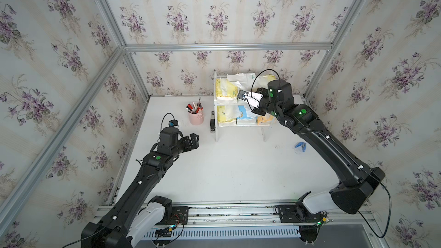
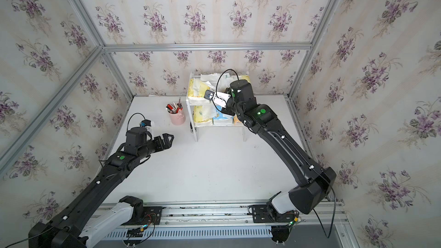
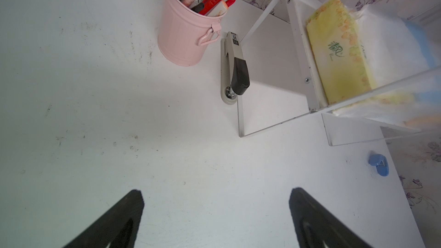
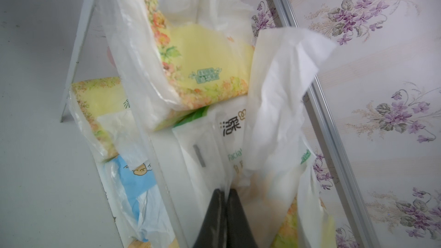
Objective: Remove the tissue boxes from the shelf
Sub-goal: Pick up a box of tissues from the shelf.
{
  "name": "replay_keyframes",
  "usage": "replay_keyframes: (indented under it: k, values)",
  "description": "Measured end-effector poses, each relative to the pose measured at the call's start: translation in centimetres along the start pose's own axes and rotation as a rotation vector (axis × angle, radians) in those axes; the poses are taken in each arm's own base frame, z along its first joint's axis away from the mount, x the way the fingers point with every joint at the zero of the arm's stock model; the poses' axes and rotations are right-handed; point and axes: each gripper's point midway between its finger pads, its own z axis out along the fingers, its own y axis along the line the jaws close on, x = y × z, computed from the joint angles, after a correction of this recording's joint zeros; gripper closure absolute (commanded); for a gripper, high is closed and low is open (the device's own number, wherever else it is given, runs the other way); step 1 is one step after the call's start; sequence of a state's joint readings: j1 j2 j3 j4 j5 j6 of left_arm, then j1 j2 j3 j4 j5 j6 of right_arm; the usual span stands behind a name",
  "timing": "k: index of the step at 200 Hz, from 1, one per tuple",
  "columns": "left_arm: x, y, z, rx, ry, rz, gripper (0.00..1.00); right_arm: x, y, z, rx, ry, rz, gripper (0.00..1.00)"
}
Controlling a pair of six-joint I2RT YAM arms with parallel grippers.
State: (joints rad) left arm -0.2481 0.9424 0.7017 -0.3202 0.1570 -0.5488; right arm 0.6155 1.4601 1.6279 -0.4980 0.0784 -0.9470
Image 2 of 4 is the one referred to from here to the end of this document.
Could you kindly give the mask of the blue tissue pack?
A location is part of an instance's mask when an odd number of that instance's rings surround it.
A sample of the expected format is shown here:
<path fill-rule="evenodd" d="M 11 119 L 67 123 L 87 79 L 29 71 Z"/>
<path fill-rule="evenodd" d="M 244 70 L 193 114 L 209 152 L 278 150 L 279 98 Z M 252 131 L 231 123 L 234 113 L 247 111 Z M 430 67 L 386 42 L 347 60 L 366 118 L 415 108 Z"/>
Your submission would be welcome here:
<path fill-rule="evenodd" d="M 215 126 L 225 126 L 234 124 L 234 117 L 221 113 L 220 110 L 216 109 L 216 116 L 212 118 L 212 124 Z"/>

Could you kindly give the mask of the white two-tier shelf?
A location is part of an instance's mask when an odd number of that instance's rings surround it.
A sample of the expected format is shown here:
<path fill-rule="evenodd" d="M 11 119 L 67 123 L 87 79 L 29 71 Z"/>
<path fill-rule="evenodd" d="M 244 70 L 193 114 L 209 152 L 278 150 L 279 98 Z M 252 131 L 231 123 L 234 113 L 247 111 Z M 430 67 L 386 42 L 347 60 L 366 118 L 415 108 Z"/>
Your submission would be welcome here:
<path fill-rule="evenodd" d="M 186 105 L 194 140 L 199 140 L 199 132 L 203 127 L 241 127 L 237 117 L 221 113 L 217 99 L 227 100 L 225 88 L 237 79 L 250 80 L 249 75 L 233 76 L 231 71 L 225 74 L 190 73 Z"/>

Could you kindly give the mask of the white tissue pack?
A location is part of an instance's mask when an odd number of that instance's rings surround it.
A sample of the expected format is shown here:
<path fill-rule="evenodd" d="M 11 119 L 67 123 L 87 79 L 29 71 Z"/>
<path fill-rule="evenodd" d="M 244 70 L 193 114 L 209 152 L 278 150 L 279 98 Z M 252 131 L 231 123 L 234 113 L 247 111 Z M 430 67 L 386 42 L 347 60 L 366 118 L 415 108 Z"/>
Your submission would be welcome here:
<path fill-rule="evenodd" d="M 221 87 L 229 87 L 230 84 L 237 80 L 235 75 L 230 75 L 228 72 L 221 75 L 220 73 L 211 73 L 207 75 L 201 75 L 200 80 L 203 82 L 209 82 L 213 87 L 218 85 Z"/>

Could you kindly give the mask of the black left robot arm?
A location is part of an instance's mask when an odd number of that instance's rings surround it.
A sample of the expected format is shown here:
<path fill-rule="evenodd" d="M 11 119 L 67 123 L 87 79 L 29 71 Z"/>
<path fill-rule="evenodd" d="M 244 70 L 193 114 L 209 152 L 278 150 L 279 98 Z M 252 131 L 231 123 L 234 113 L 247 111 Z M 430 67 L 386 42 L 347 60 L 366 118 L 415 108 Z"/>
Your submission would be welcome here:
<path fill-rule="evenodd" d="M 98 175 L 59 214 L 49 222 L 38 222 L 28 234 L 30 248 L 92 248 L 124 223 L 141 223 L 145 218 L 144 202 L 124 196 L 107 213 L 91 222 L 90 218 L 111 192 L 152 154 L 170 149 L 174 136 L 156 137 L 149 131 L 150 120 L 126 132 L 126 141 L 105 161 Z"/>

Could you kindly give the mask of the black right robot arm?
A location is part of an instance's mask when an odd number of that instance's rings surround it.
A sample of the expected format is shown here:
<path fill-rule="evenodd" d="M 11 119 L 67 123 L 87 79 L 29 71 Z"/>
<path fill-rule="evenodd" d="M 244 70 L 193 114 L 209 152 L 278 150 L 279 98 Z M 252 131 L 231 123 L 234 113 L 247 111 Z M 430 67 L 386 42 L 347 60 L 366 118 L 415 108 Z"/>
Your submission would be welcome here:
<path fill-rule="evenodd" d="M 236 116 L 251 133 L 264 140 L 280 157 L 295 179 L 296 186 L 273 195 L 265 205 L 264 215 L 272 222 L 280 222 L 284 214 L 294 220 L 282 226 L 290 232 L 299 214 L 310 214 L 329 194 L 334 195 L 336 172 L 324 168 L 309 156 L 288 134 L 277 114 L 266 104 L 257 103 L 250 82 L 235 75 L 229 87 L 221 95 L 214 91 L 204 96 L 213 105 L 221 107 L 221 113 Z"/>

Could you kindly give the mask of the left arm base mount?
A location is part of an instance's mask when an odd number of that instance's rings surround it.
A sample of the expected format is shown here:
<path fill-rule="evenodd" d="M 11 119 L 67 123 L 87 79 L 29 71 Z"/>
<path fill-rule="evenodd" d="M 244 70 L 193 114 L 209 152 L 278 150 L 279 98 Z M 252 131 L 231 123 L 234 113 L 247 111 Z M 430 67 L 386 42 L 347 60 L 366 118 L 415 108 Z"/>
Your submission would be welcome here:
<path fill-rule="evenodd" d="M 159 225 L 163 208 L 160 206 L 144 206 L 142 199 L 134 196 L 125 196 L 119 200 L 120 203 L 130 205 L 132 214 L 130 218 L 123 223 L 123 226 L 128 225 L 148 225 L 150 223 Z"/>

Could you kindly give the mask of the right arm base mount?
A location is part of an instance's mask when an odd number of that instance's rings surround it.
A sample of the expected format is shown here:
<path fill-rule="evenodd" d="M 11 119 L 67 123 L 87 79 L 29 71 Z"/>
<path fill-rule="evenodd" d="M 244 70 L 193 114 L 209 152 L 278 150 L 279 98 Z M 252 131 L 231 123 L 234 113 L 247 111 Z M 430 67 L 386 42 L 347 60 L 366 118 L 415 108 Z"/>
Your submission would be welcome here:
<path fill-rule="evenodd" d="M 255 204 L 248 207 L 248 215 L 252 216 L 253 223 L 287 223 L 288 226 L 291 226 L 301 220 L 297 210 L 280 214 L 273 207 L 272 201 L 279 194 L 281 192 L 272 196 L 265 204 Z"/>

